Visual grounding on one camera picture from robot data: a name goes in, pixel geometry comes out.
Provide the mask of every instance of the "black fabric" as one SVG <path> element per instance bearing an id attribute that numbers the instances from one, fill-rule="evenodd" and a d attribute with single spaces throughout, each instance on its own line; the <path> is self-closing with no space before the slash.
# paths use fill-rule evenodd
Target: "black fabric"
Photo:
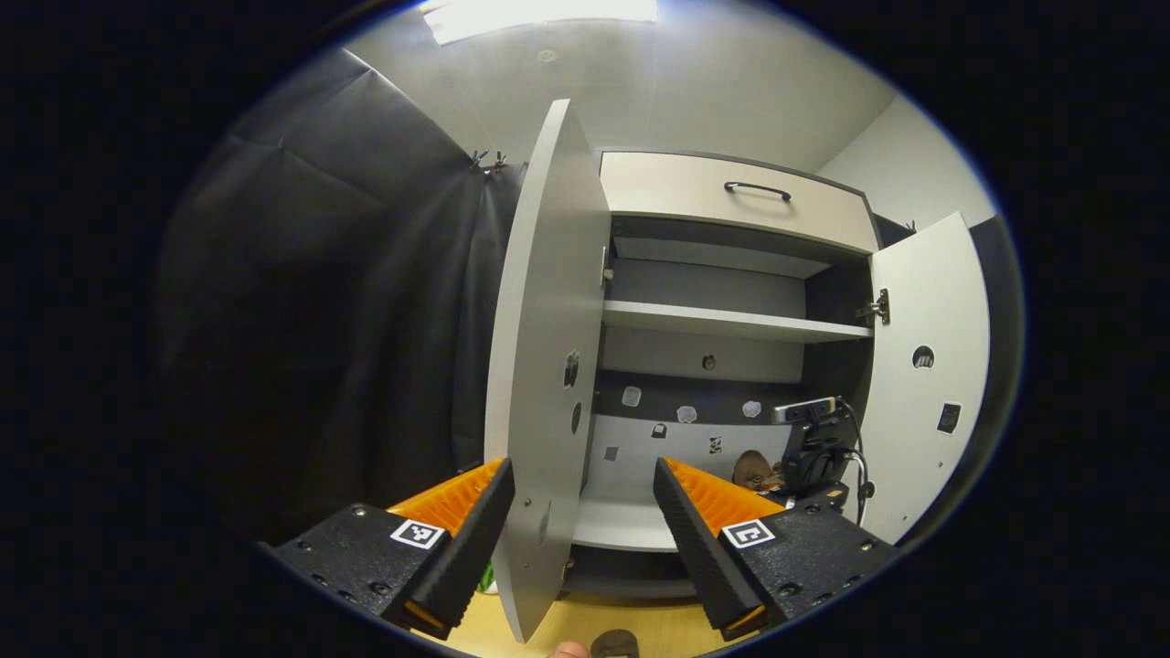
<path id="1" fill-rule="evenodd" d="M 882 248 L 896 245 L 917 233 L 917 231 L 910 228 L 909 226 L 888 220 L 880 214 L 875 214 L 874 220 L 878 225 L 878 234 L 881 237 L 882 245 L 885 245 Z"/>
<path id="2" fill-rule="evenodd" d="M 472 166 L 344 50 L 228 130 L 173 215 L 158 303 L 174 430 L 229 523 L 280 543 L 482 452 L 521 176 Z"/>

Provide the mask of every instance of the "finger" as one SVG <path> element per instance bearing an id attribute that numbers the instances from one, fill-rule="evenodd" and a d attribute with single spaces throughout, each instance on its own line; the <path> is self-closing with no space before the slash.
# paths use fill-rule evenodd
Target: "finger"
<path id="1" fill-rule="evenodd" d="M 589 658 L 589 649 L 579 642 L 562 642 L 549 658 Z"/>

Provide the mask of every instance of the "drawer handle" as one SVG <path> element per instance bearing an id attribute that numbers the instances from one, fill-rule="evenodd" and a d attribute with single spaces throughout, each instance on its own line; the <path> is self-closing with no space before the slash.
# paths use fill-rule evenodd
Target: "drawer handle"
<path id="1" fill-rule="evenodd" d="M 756 185 L 753 183 L 728 181 L 728 183 L 723 184 L 723 189 L 727 190 L 728 192 L 735 192 L 736 187 L 751 187 L 752 190 L 763 190 L 765 192 L 776 192 L 777 194 L 780 196 L 782 199 L 784 199 L 785 203 L 792 200 L 792 194 L 789 194 L 784 190 L 777 190 L 776 187 L 764 187 L 763 185 Z"/>

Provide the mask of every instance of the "cabinet hinge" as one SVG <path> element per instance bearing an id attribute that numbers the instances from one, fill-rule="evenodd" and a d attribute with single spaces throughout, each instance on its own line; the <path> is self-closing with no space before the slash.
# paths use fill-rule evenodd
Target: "cabinet hinge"
<path id="1" fill-rule="evenodd" d="M 874 315 L 881 317 L 882 324 L 889 324 L 889 290 L 886 288 L 882 288 L 878 294 L 876 302 L 859 308 L 856 313 L 856 317 L 865 317 L 867 324 L 872 322 Z"/>
<path id="2" fill-rule="evenodd" d="M 606 281 L 613 281 L 613 269 L 606 267 L 606 262 L 610 251 L 610 245 L 601 245 L 601 286 L 605 286 Z"/>

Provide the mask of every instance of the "cable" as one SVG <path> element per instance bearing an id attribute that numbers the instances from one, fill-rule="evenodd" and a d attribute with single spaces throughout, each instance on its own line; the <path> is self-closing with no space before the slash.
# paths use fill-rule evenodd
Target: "cable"
<path id="1" fill-rule="evenodd" d="M 853 411 L 853 406 L 849 405 L 849 403 L 845 402 L 845 398 L 842 398 L 841 396 L 837 396 L 837 402 L 845 407 L 845 411 L 849 412 L 849 419 L 853 420 L 853 430 L 858 433 L 858 451 L 865 452 L 866 448 L 861 444 L 861 425 L 858 424 L 858 413 Z"/>
<path id="2" fill-rule="evenodd" d="M 869 482 L 869 465 L 866 464 L 866 455 L 853 448 L 845 448 L 849 460 L 858 462 L 858 527 L 866 520 L 866 495 L 865 484 Z"/>

